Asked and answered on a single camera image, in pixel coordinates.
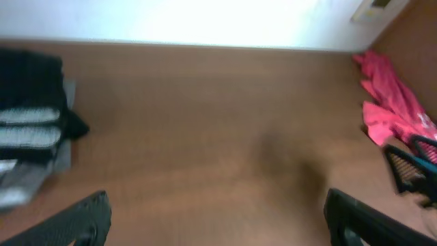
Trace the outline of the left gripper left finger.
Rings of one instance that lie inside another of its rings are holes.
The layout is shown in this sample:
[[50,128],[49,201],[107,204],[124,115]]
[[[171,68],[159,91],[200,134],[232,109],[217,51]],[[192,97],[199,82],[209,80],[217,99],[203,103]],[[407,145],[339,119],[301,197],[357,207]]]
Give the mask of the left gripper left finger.
[[1,246],[104,245],[111,227],[111,215],[107,192],[97,191],[1,242]]

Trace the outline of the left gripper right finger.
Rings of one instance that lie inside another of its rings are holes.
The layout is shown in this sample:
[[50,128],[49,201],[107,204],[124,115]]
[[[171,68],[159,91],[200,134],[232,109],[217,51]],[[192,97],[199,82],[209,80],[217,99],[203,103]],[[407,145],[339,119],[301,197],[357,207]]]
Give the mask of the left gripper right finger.
[[436,246],[435,239],[338,189],[328,190],[324,217],[332,246]]

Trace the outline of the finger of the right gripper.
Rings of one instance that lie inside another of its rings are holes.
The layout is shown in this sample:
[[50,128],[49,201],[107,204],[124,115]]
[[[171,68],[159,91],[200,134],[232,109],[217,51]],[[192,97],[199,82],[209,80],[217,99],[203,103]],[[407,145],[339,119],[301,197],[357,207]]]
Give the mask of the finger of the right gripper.
[[436,195],[436,165],[398,147],[386,145],[383,156],[389,165],[399,194]]
[[436,140],[413,135],[410,138],[410,144],[419,158],[436,164]]

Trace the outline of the dark green shorts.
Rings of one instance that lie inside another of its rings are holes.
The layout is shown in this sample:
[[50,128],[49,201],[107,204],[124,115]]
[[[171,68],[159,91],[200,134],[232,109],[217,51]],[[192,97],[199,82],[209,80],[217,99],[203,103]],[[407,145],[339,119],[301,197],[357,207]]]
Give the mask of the dark green shorts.
[[1,49],[1,159],[46,165],[89,126],[68,107],[59,56]]

